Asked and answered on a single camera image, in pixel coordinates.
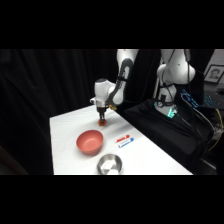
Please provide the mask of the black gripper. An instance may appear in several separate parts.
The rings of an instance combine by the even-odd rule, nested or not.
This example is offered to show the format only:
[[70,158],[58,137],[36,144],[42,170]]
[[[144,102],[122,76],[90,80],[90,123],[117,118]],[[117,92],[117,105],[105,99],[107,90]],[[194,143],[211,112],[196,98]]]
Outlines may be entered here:
[[101,123],[106,122],[106,117],[104,116],[106,110],[108,109],[108,107],[97,107],[97,112],[100,114],[99,116],[99,122]]

